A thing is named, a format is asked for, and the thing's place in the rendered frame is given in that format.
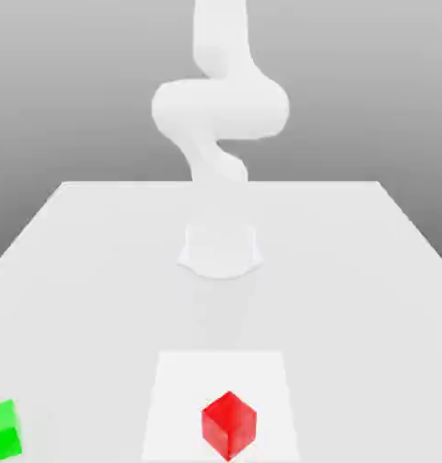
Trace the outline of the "small red cube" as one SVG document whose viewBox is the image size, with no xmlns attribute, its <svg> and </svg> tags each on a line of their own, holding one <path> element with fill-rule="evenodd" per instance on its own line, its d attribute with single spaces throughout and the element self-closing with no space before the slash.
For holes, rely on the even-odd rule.
<svg viewBox="0 0 442 463">
<path fill-rule="evenodd" d="M 230 462 L 255 440 L 257 418 L 251 406 L 227 391 L 202 410 L 202 438 Z"/>
</svg>

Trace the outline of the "small green cube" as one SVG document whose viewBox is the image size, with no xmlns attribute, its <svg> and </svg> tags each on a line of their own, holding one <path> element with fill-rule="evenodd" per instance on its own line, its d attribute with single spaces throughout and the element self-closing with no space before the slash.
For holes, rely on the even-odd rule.
<svg viewBox="0 0 442 463">
<path fill-rule="evenodd" d="M 0 402 L 0 461 L 22 452 L 21 427 L 14 401 Z"/>
</svg>

